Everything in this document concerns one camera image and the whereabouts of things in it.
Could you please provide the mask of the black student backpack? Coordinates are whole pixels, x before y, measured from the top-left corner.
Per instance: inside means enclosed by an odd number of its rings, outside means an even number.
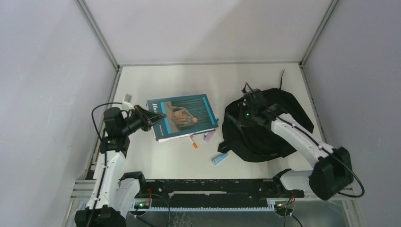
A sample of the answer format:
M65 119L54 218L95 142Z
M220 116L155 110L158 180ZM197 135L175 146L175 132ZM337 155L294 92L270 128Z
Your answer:
M313 132L312 121L291 93L279 87L263 90L261 94L267 106L279 104L307 131ZM296 152L288 142L267 128L246 122L243 100L243 97L239 98L225 108L221 129L224 141L219 144L218 152L231 150L242 160L254 163L287 157Z

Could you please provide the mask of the teal humor book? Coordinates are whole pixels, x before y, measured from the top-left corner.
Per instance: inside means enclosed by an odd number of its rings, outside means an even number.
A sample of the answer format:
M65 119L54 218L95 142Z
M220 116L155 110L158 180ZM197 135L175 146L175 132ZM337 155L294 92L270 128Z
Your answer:
M152 127L157 142L212 131L218 127L206 94L147 100L151 112L166 118Z

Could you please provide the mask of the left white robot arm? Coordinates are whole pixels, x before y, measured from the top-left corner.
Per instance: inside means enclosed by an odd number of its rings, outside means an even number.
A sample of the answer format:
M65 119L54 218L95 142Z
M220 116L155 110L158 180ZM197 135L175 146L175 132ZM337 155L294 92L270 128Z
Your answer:
M78 227L125 227L126 216L135 196L148 191L141 171L123 172L129 136L138 130L149 131L166 115L128 105L122 109L117 102L104 111L104 132L98 134L100 155L94 173L95 186L83 210L78 210L74 221Z

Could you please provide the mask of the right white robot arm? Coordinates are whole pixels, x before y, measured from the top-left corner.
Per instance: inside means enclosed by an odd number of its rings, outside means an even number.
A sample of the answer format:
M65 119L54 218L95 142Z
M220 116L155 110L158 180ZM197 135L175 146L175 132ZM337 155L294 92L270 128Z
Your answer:
M343 189L357 179L345 148L334 148L317 139L280 105L240 104L239 119L281 137L312 167L312 170L287 169L277 174L279 180L273 184L276 195L285 197L292 190L302 190L327 201L336 194L345 195Z

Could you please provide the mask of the orange capped white marker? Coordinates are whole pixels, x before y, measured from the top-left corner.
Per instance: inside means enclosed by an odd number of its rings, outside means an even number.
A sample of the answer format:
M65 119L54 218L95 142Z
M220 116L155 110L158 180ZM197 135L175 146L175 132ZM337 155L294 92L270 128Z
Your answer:
M194 147L195 149L197 149L198 146L197 146L196 142L194 141L194 139L193 139L193 138L190 138L190 139L191 139L191 141L192 141L193 147Z

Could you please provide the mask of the pink highlighter pen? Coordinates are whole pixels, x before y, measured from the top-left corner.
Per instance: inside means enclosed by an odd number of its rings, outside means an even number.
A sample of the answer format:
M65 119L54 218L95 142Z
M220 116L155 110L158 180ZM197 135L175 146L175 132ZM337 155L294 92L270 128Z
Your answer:
M213 135L215 134L215 132L216 132L216 129L214 129L214 130L212 130L212 131L209 131L209 132L206 132L206 133L203 135L203 140L204 140L205 142L209 142L209 141L211 140L211 138L213 137Z

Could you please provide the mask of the black front mounting rail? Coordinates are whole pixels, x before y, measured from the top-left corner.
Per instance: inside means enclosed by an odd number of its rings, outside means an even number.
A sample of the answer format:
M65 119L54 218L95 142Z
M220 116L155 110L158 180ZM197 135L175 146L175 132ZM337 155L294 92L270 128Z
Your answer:
M286 190L272 179L148 179L135 198L168 208L233 207L304 195L301 190Z

